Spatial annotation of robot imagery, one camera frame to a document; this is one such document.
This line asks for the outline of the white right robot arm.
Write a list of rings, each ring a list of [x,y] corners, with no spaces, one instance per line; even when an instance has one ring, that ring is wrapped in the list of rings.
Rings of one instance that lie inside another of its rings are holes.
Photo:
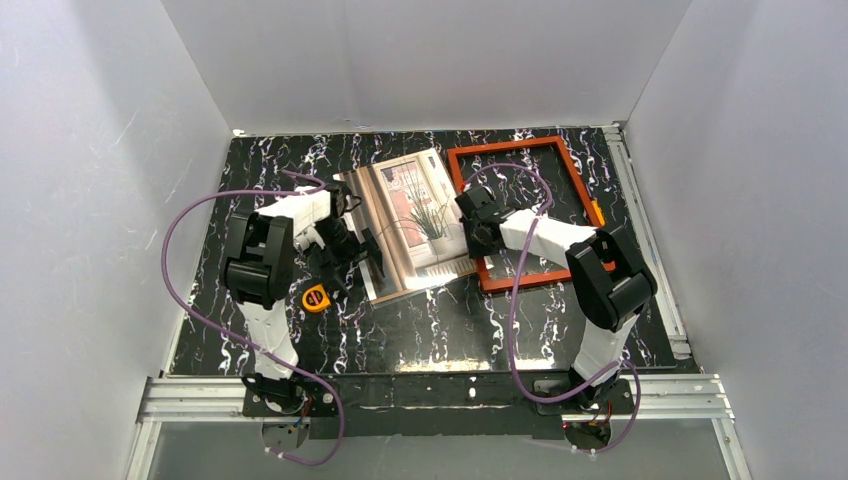
[[[552,404],[585,391],[597,393],[615,381],[628,336],[658,286],[636,244],[622,227],[581,226],[553,219],[547,203],[516,210],[484,186],[469,187],[455,202],[471,257],[510,249],[524,263],[533,254],[566,268],[586,318],[580,348],[569,369],[569,390],[542,397],[526,387],[528,399]]]

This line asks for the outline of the yellow handled screwdriver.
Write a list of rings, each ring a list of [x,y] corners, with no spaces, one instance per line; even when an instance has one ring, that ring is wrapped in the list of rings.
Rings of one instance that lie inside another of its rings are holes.
[[[602,212],[602,209],[600,207],[599,202],[597,200],[592,200],[591,204],[592,204],[592,207],[593,207],[593,211],[595,212],[595,215],[597,217],[597,226],[603,227],[606,224],[606,220],[605,220],[605,217],[604,217],[604,214]]]

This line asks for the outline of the printed window plant photo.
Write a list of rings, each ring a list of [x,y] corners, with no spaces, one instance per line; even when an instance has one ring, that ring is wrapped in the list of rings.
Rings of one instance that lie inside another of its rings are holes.
[[[369,229],[383,260],[360,263],[369,301],[380,304],[472,274],[455,188],[434,148],[338,173],[360,199],[345,220]]]

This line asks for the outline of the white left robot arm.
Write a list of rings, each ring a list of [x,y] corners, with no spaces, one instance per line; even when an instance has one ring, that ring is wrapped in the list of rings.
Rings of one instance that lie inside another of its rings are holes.
[[[367,261],[378,276],[384,275],[375,235],[369,228],[352,230],[345,221],[362,202],[344,183],[333,181],[316,193],[301,187],[295,195],[232,219],[234,233],[226,241],[222,279],[248,321],[250,339],[258,345],[256,379],[288,381],[298,363],[285,303],[297,253],[307,256],[318,283],[341,297],[349,294],[343,275],[360,262]]]

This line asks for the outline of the red wooden picture frame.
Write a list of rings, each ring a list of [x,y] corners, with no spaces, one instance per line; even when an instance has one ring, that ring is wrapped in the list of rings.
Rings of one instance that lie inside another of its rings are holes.
[[[450,171],[450,178],[456,193],[460,193],[467,185],[466,179],[461,172],[459,161],[462,157],[541,147],[551,147],[557,153],[561,163],[568,172],[570,183],[574,187],[574,190],[580,199],[580,205],[586,212],[590,226],[598,227],[597,217],[591,204],[593,199],[590,197],[588,189],[575,167],[573,160],[571,159],[571,152],[561,136],[548,136],[448,149],[448,167]],[[513,280],[515,278],[493,279],[488,272],[488,268],[486,267],[486,263],[483,258],[478,258],[475,261],[477,264],[480,287],[483,293],[500,293],[512,288]],[[572,281],[571,271],[568,269],[560,269],[551,272],[524,274],[520,279],[519,285],[520,288],[530,288],[569,281]]]

